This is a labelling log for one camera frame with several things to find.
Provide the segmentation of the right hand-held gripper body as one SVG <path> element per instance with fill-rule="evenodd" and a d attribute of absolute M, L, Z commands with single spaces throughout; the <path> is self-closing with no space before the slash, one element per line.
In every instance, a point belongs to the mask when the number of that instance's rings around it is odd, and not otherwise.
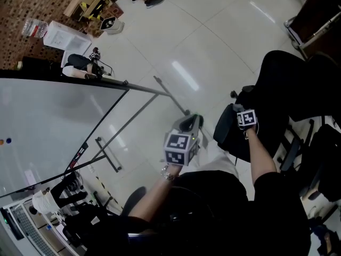
<path fill-rule="evenodd" d="M 239 129 L 247 130 L 257 125 L 257 116 L 254 109 L 245 109 L 241 104 L 234 104 L 233 111 L 237 113 Z"/>

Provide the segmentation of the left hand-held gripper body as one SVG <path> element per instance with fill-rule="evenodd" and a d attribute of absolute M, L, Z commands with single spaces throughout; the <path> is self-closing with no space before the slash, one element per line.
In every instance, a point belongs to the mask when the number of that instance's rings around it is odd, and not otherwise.
<path fill-rule="evenodd" d="M 167 164 L 189 166 L 200 148 L 199 131 L 204 118 L 198 114 L 184 116 L 174 122 L 165 134 L 164 153 Z"/>

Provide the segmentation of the black chair armrest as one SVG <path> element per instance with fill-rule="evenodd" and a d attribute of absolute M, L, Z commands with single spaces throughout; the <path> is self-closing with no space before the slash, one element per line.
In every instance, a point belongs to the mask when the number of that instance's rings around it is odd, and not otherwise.
<path fill-rule="evenodd" d="M 234 104 L 229 104 L 222 112 L 214 131 L 213 138 L 218 144 L 223 144 L 229 134 L 231 127 L 235 124 L 237 113 Z"/>
<path fill-rule="evenodd" d="M 293 165 L 293 162 L 297 156 L 297 153 L 301 147 L 301 140 L 293 138 L 292 142 L 289 142 L 286 137 L 282 139 L 282 145 L 286 150 L 284 158 L 278 157 L 278 162 L 280 163 L 280 171 L 288 171 Z"/>

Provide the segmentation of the person's right forearm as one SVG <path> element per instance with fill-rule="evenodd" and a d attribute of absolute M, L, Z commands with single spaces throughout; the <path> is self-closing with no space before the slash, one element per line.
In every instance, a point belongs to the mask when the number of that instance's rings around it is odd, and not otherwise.
<path fill-rule="evenodd" d="M 265 149 L 256 134 L 256 127 L 246 130 L 250 151 L 251 178 L 253 184 L 256 180 L 267 173 L 277 172 L 273 158 Z"/>

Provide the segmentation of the person's left forearm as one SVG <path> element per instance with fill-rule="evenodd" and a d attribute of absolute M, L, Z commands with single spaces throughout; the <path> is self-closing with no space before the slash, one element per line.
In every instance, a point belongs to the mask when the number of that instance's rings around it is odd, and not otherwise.
<path fill-rule="evenodd" d="M 139 200 L 130 211 L 130 217 L 136 217 L 150 222 L 162 203 L 165 201 L 173 181 L 168 181 L 160 174 L 153 187 Z"/>

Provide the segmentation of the silver wristwatch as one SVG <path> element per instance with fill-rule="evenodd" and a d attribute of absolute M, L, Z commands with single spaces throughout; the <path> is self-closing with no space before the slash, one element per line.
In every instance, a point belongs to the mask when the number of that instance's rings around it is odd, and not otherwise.
<path fill-rule="evenodd" d="M 161 170 L 161 175 L 168 181 L 173 181 L 176 177 L 178 177 L 182 167 L 178 165 L 165 165 Z"/>

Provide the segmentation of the person's white trouser leg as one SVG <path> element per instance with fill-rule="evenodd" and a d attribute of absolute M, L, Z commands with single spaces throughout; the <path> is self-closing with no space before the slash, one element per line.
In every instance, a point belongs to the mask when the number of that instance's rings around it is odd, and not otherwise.
<path fill-rule="evenodd" d="M 239 178 L 236 166 L 228 157 L 228 152 L 221 149 L 215 140 L 207 146 L 208 163 L 200 166 L 196 171 L 223 171 Z"/>

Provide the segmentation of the black office chair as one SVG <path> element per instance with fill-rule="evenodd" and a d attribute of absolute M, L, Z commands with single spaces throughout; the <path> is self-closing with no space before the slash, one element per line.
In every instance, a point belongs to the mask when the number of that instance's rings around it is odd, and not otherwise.
<path fill-rule="evenodd" d="M 258 138 L 275 156 L 289 121 L 330 116 L 341 128 L 341 67 L 325 54 L 304 61 L 284 51 L 270 51 L 263 59 L 255 85 L 231 92 L 233 104 L 254 109 L 259 123 Z M 237 119 L 226 141 L 218 146 L 245 162 L 249 145 Z"/>

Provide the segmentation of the black whiteboard stand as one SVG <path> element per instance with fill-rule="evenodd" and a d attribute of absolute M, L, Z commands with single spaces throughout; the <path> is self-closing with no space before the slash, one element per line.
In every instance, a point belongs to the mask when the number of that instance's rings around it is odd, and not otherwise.
<path fill-rule="evenodd" d="M 61 174 L 61 176 L 67 175 L 68 173 L 71 173 L 73 171 L 79 170 L 85 166 L 91 165 L 103 158 L 107 158 L 107 154 L 104 152 L 104 150 L 111 144 L 111 142 L 113 140 L 115 140 L 115 138 L 117 136 L 120 135 L 120 133 L 129 126 L 129 124 L 141 113 L 143 112 L 146 107 L 151 104 L 154 99 L 156 99 L 158 96 L 163 95 L 166 97 L 169 97 L 172 99 L 172 101 L 176 104 L 176 106 L 179 108 L 179 110 L 185 115 L 189 115 L 191 114 L 191 112 L 187 109 L 185 110 L 180 103 L 174 98 L 174 96 L 170 93 L 170 91 L 167 89 L 167 87 L 163 84 L 162 80 L 157 77 L 157 76 L 153 76 L 154 79 L 156 80 L 156 82 L 162 87 L 163 91 L 158 91 L 155 89 L 151 89 L 148 87 L 144 87 L 144 86 L 139 86 L 139 85 L 135 85 L 132 83 L 129 83 L 128 81 L 118 81 L 115 79 L 107 79 L 107 78 L 102 78 L 101 80 L 99 79 L 95 79 L 93 82 L 90 82 L 90 76 L 86 75 L 86 80 L 87 82 L 83 81 L 83 83 L 85 83 L 85 85 L 93 85 L 93 86 L 99 86 L 99 87 L 105 87 L 105 88 L 112 88 L 112 89 L 117 89 L 117 90 L 123 90 L 124 93 L 123 95 L 118 99 L 118 101 L 116 101 L 114 103 L 114 105 L 112 106 L 112 108 L 109 109 L 109 111 L 104 115 L 104 117 L 100 120 L 99 124 L 96 126 L 96 128 L 101 124 L 101 122 L 106 118 L 106 116 L 111 112 L 111 110 L 116 106 L 116 104 L 130 91 L 130 90 L 134 90 L 134 91 L 140 91 L 140 92 L 145 92 L 145 93 L 151 93 L 153 94 L 153 96 L 151 97 L 151 99 L 149 99 L 108 141 L 107 143 L 102 147 L 100 146 L 100 150 L 98 151 L 97 154 L 94 155 L 94 157 L 88 161 L 85 162 L 82 165 L 76 166 L 76 163 L 78 162 L 78 160 L 80 159 L 82 153 L 81 150 L 85 150 L 84 146 L 85 143 L 82 144 L 82 146 L 80 147 L 79 151 L 76 153 L 76 155 L 74 156 L 74 158 L 71 160 L 70 164 L 67 166 L 66 170 Z"/>

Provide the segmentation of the person's black clothing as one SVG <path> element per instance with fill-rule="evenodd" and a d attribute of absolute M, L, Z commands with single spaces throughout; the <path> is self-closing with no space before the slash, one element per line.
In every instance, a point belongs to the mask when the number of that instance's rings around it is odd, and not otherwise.
<path fill-rule="evenodd" d="M 308 256 L 308 219 L 288 179 L 267 173 L 254 189 L 249 200 L 232 174 L 185 173 L 150 222 L 97 223 L 85 256 Z"/>

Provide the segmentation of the black backpack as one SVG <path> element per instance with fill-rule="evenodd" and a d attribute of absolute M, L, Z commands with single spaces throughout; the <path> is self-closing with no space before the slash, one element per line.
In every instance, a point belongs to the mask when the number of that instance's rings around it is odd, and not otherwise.
<path fill-rule="evenodd" d="M 319 193 L 330 202 L 340 200 L 341 133 L 328 124 L 322 125 L 302 157 L 298 173 L 302 199 Z"/>

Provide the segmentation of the black bag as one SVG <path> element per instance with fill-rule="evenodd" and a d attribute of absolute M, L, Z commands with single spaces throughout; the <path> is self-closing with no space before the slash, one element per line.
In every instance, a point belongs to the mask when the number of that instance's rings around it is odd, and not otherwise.
<path fill-rule="evenodd" d="M 88 247 L 94 238 L 95 224 L 100 222 L 101 218 L 106 218 L 113 213 L 104 207 L 88 203 L 77 205 L 75 209 L 78 214 L 65 217 L 62 232 L 74 247 L 81 245 Z"/>

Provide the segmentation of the dark wooden cabinet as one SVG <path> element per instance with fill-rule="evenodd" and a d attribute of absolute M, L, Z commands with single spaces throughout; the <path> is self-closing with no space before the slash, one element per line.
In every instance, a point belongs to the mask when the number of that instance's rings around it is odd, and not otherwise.
<path fill-rule="evenodd" d="M 284 26 L 304 58 L 323 53 L 341 66 L 341 0 L 306 0 Z"/>

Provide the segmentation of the large whiteboard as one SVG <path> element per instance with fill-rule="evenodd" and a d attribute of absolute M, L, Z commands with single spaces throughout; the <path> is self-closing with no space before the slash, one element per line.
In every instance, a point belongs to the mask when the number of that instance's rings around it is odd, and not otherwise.
<path fill-rule="evenodd" d="M 124 93 L 83 81 L 0 78 L 0 198 L 63 173 Z"/>

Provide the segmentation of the small white bin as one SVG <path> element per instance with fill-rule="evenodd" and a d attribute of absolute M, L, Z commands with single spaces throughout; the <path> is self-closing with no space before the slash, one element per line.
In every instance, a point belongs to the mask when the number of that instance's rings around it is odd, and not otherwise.
<path fill-rule="evenodd" d="M 116 17 L 106 18 L 102 21 L 100 29 L 108 35 L 119 34 L 123 31 L 125 23 Z"/>

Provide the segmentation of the white box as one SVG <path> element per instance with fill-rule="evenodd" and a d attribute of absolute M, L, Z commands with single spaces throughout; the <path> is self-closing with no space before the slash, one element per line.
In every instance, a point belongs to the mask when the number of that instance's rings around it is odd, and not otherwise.
<path fill-rule="evenodd" d="M 77 54 L 84 54 L 91 46 L 91 38 L 87 34 L 72 29 L 61 23 L 51 21 L 47 33 L 43 37 L 46 46 Z"/>

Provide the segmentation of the brown cardboard box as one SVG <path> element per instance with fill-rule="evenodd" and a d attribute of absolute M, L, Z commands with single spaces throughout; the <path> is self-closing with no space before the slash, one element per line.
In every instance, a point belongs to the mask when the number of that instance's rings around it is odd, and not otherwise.
<path fill-rule="evenodd" d="M 111 0 L 71 0 L 63 14 L 75 21 L 103 20 L 103 10 L 111 5 Z"/>

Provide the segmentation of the grey laptop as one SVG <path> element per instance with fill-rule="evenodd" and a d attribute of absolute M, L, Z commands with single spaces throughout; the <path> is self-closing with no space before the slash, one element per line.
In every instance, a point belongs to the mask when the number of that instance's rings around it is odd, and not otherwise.
<path fill-rule="evenodd" d="M 16 241 L 28 242 L 39 256 L 59 256 L 34 224 L 22 204 L 0 208 L 0 218 Z"/>

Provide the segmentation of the clear plastic water bottle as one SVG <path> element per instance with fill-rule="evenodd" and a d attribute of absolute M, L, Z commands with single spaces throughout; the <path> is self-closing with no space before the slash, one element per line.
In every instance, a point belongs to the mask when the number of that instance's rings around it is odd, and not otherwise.
<path fill-rule="evenodd" d="M 43 38 L 48 31 L 48 23 L 38 19 L 27 18 L 21 34 L 27 37 Z"/>

